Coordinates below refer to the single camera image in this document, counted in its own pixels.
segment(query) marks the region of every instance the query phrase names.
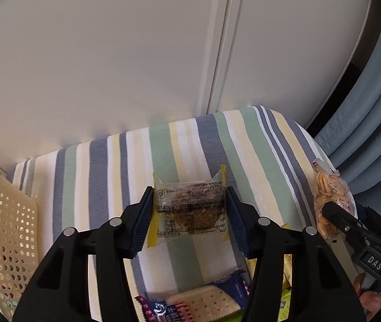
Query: cracker package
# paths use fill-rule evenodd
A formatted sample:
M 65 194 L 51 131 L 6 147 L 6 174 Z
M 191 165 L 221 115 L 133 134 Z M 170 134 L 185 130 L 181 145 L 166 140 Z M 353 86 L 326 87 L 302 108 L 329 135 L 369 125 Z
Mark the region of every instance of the cracker package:
M 220 232 L 228 238 L 225 166 L 210 181 L 164 183 L 153 174 L 155 195 L 148 246 L 169 238 Z
M 162 299 L 136 297 L 147 322 L 210 322 L 245 308 L 248 288 L 243 271 L 224 276 L 202 287 Z
M 314 212 L 316 215 L 317 230 L 321 236 L 328 238 L 341 235 L 342 232 L 322 215 L 325 203 L 333 201 L 338 206 L 357 218 L 356 204 L 349 186 L 341 178 L 337 170 L 333 171 L 322 160 L 316 158 L 313 162 L 314 170 Z

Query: cracker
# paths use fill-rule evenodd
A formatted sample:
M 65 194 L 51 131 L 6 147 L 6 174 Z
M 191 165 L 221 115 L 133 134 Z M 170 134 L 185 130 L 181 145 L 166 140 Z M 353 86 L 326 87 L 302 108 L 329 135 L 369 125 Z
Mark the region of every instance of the cracker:
M 216 286 L 203 286 L 172 295 L 165 302 L 168 305 L 185 302 L 195 322 L 215 321 L 241 309 L 234 299 Z

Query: snack package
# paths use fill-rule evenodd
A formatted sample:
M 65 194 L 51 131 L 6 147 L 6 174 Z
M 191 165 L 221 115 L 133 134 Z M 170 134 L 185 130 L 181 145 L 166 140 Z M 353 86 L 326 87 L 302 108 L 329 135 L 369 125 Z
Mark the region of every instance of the snack package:
M 162 299 L 148 301 L 139 295 L 147 322 L 210 322 L 245 308 L 248 288 L 243 271 L 210 282 L 202 287 Z
M 313 161 L 314 170 L 314 212 L 316 215 L 317 230 L 322 237 L 328 238 L 338 236 L 342 232 L 330 221 L 322 216 L 322 208 L 329 201 L 357 218 L 356 204 L 350 192 L 349 186 L 341 178 L 337 170 L 333 171 L 325 162 L 316 158 Z
M 285 254 L 283 258 L 283 275 L 286 279 L 287 283 L 285 284 L 284 278 L 283 278 L 283 289 L 288 288 L 292 285 L 292 255 L 291 254 Z
M 284 289 L 281 293 L 280 310 L 278 311 L 278 322 L 284 321 L 289 317 L 289 309 L 291 306 L 291 290 Z
M 210 181 L 163 183 L 156 175 L 148 246 L 167 238 L 220 232 L 228 238 L 225 166 Z

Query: white wall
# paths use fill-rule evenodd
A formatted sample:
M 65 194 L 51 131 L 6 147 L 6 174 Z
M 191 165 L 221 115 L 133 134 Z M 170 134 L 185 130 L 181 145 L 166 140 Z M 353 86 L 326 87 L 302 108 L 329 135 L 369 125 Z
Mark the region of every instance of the white wall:
M 207 112 L 227 0 L 0 0 L 0 165 Z
M 263 104 L 308 123 L 369 0 L 240 1 L 0 0 L 0 166 L 203 115 L 210 96 L 211 112 Z

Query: striped cushion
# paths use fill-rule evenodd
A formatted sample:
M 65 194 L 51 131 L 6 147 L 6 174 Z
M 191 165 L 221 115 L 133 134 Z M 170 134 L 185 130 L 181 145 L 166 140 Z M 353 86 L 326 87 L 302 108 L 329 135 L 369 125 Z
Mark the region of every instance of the striped cushion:
M 120 216 L 153 185 L 153 171 L 166 182 L 199 181 L 211 179 L 221 164 L 243 202 L 301 230 L 314 225 L 315 158 L 330 164 L 302 127 L 258 106 L 82 143 L 21 162 L 8 178 L 39 204 L 44 255 L 64 228 L 97 228 Z M 159 298 L 201 286 L 245 262 L 234 239 L 222 241 L 219 234 L 144 248 L 125 266 L 134 296 Z M 92 315 L 100 319 L 92 260 L 89 277 Z

